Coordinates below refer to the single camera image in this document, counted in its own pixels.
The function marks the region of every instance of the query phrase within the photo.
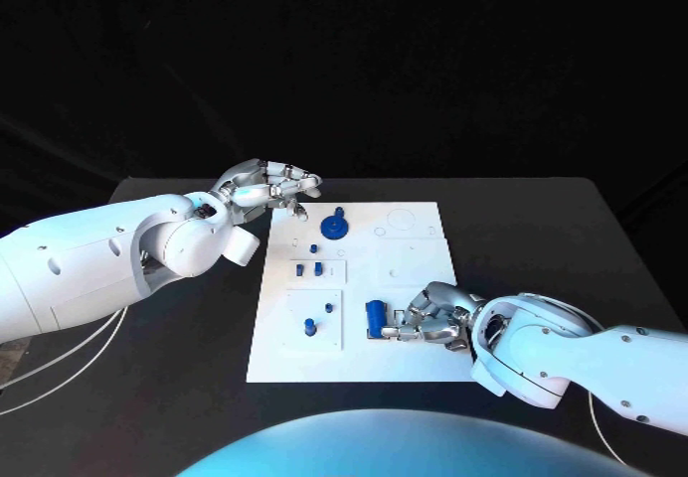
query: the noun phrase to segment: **black table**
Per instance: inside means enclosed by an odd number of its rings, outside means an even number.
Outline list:
[[[112,201],[204,191],[211,183],[126,179]],[[435,201],[461,286],[484,297],[536,291],[578,306],[604,326],[682,331],[588,180],[330,179],[319,201]],[[171,283],[133,304],[84,373],[45,399],[0,417],[2,475],[168,475],[256,430],[364,407],[484,417],[604,452],[575,385],[559,407],[544,410],[508,395],[494,397],[474,383],[246,384],[269,215],[246,230],[262,241],[247,267],[220,258],[201,276]],[[71,348],[100,323],[35,337],[17,374]],[[8,389],[0,407],[57,384],[106,335]],[[683,475],[688,438],[621,419],[599,402],[595,410],[621,458],[653,474]],[[416,446],[406,442],[409,452]]]

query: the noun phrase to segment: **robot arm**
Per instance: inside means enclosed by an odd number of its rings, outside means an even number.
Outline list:
[[[601,330],[552,298],[521,293],[487,302],[438,282],[405,313],[405,325],[383,327],[382,335],[457,351],[469,334],[471,377],[497,396],[508,391],[555,408],[573,381],[622,417],[688,435],[688,335],[630,326]],[[589,324],[601,331],[592,333]]]
[[[64,214],[0,239],[0,343],[87,323],[223,255],[244,266],[257,239],[237,228],[266,207],[306,219],[295,194],[318,176],[253,159],[207,193],[161,195]]]

